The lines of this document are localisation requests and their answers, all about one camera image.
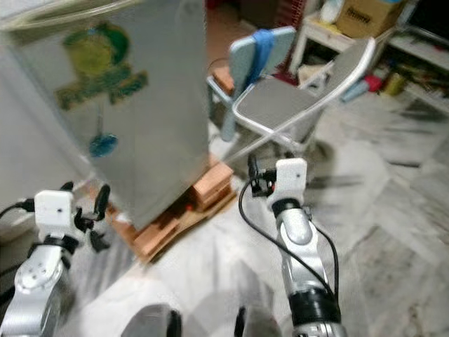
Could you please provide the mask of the blue round fridge sticker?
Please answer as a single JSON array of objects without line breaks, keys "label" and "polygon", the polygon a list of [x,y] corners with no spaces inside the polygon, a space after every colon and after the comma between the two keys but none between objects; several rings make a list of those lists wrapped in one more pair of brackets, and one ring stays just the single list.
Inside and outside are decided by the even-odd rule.
[{"label": "blue round fridge sticker", "polygon": [[88,153],[93,158],[102,158],[110,155],[118,145],[119,139],[112,133],[100,132],[88,142]]}]

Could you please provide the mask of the white fridge cabinet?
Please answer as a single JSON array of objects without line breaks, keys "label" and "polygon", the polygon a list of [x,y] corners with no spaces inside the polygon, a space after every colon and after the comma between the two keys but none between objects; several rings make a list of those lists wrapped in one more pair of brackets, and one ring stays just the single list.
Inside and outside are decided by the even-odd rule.
[{"label": "white fridge cabinet", "polygon": [[74,183],[76,200],[84,202],[93,188],[93,167],[10,33],[1,33],[0,47],[0,205],[66,182]]}]

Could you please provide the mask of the grey fridge door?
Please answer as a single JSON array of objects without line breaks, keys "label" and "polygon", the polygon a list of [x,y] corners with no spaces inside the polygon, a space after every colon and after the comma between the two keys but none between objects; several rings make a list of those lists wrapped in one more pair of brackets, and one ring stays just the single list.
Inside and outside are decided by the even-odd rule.
[{"label": "grey fridge door", "polygon": [[[135,225],[159,216],[205,170],[205,16],[203,0],[0,0],[1,33],[13,36],[94,179],[109,184],[114,205]],[[76,75],[62,41],[102,22],[125,29],[126,61],[134,72],[147,71],[149,83],[119,104],[103,93],[63,110],[54,92]],[[119,143],[110,155],[93,158],[88,142],[100,132]]]}]

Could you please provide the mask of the green fridge door sticker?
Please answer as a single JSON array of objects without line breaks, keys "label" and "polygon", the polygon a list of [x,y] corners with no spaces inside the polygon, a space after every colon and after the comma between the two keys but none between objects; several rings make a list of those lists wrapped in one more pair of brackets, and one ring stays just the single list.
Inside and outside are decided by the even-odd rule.
[{"label": "green fridge door sticker", "polygon": [[149,83],[147,71],[134,72],[126,61],[130,39],[121,26],[102,22],[71,33],[62,45],[76,75],[76,80],[54,92],[63,110],[76,108],[103,93],[108,95],[109,104],[119,104]]}]

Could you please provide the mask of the red brick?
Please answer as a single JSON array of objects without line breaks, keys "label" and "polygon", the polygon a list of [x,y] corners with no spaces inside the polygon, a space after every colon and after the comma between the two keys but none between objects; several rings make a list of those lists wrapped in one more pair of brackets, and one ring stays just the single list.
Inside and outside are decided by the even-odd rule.
[{"label": "red brick", "polygon": [[135,255],[138,258],[147,259],[166,238],[176,231],[179,224],[179,218],[171,218],[170,216],[169,218],[160,216],[160,218],[155,219],[140,231],[133,241],[132,248]]},{"label": "red brick", "polygon": [[234,170],[219,161],[195,182],[189,190],[190,199],[199,211],[205,211],[209,206],[231,192],[230,182]]}]

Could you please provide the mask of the grey mesh metal chair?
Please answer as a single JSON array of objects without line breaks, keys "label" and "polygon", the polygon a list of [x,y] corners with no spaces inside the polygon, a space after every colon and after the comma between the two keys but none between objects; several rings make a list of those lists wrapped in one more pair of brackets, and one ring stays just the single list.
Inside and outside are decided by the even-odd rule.
[{"label": "grey mesh metal chair", "polygon": [[267,143],[275,143],[286,153],[304,157],[324,108],[362,80],[376,48],[377,41],[373,37],[354,39],[349,48],[319,72],[321,76],[330,75],[319,95],[276,78],[266,78],[250,86],[233,102],[229,112],[238,124],[258,134],[259,138],[228,154],[223,161],[236,164]]}]

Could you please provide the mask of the light blue plastic chair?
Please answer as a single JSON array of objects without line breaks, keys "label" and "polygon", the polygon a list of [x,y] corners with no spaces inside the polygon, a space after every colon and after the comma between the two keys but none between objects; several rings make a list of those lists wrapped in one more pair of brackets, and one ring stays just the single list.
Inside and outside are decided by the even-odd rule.
[{"label": "light blue plastic chair", "polygon": [[251,71],[256,43],[250,35],[249,37],[237,39],[237,41],[234,41],[229,48],[229,74],[231,74],[234,81],[234,90],[231,93],[225,93],[224,86],[216,84],[213,76],[206,77],[210,102],[222,103],[225,108],[224,118],[222,118],[222,125],[220,128],[220,137],[222,141],[231,143],[231,141],[234,140],[236,121],[234,113],[230,110],[233,101],[237,99],[254,80],[275,73],[276,68],[288,57],[290,49],[294,44],[296,35],[295,27],[285,26],[270,29],[269,31],[272,31],[275,34],[275,45],[272,49],[269,61],[267,61],[267,65],[264,67],[261,74],[253,74],[253,71]]}]

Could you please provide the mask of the grey robot left leg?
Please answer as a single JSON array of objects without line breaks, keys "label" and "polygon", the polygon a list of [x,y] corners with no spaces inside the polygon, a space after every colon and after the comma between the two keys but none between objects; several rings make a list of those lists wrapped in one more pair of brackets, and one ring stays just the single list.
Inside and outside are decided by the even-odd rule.
[{"label": "grey robot left leg", "polygon": [[131,317],[121,337],[182,337],[182,315],[168,304],[146,305]]}]

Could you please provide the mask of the grey robot leg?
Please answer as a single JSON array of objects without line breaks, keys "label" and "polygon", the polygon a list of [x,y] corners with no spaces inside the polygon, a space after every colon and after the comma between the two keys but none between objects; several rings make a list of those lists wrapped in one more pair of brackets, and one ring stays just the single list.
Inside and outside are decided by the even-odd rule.
[{"label": "grey robot leg", "polygon": [[182,337],[182,315],[168,304],[146,305],[131,317],[121,337]]},{"label": "grey robot leg", "polygon": [[241,305],[235,318],[234,337],[283,337],[269,308]]}]

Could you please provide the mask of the blue cloth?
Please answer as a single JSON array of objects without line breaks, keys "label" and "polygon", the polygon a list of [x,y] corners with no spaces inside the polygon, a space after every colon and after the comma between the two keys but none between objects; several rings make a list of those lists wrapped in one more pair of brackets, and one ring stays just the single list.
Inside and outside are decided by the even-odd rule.
[{"label": "blue cloth", "polygon": [[272,54],[272,49],[275,45],[275,34],[269,31],[269,29],[259,29],[259,31],[251,35],[251,38],[256,43],[251,71],[253,71],[253,74],[261,74]]}]

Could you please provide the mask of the grey robot right leg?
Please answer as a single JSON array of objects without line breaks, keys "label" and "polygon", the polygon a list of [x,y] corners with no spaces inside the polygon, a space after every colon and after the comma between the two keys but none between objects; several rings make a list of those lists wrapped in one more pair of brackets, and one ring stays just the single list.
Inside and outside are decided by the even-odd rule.
[{"label": "grey robot right leg", "polygon": [[283,337],[269,308],[241,305],[235,318],[234,337]]}]

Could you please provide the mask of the white side table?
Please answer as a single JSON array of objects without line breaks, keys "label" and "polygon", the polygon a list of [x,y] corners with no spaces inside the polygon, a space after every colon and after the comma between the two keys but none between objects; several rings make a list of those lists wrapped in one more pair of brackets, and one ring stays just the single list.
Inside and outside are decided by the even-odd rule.
[{"label": "white side table", "polygon": [[332,25],[324,25],[319,20],[318,12],[304,17],[302,26],[296,34],[295,47],[288,66],[288,73],[292,76],[296,76],[298,68],[301,67],[306,45],[310,41],[317,42],[334,51],[343,52],[353,44],[354,39],[343,35]]}]

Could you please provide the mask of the gold metal can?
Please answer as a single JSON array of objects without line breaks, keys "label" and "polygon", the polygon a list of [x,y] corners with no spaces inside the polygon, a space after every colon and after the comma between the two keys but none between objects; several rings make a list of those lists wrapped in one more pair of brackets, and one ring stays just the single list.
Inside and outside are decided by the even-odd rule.
[{"label": "gold metal can", "polygon": [[397,96],[404,91],[407,81],[404,74],[401,74],[400,72],[391,73],[385,78],[380,93],[387,94],[388,96]]}]

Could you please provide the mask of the brown cardboard box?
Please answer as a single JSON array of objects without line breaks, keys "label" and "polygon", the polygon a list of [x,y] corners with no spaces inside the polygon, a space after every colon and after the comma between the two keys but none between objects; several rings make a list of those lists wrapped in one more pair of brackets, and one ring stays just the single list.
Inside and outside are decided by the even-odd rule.
[{"label": "brown cardboard box", "polygon": [[378,37],[395,25],[408,0],[345,0],[335,26],[350,38]]}]

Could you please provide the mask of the white cluttered shelf rack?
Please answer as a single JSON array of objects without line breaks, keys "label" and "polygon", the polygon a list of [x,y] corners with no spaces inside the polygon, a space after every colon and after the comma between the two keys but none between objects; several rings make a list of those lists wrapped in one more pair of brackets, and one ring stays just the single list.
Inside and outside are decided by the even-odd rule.
[{"label": "white cluttered shelf rack", "polygon": [[395,32],[388,46],[400,55],[397,65],[424,92],[449,102],[449,42],[423,32]]}]

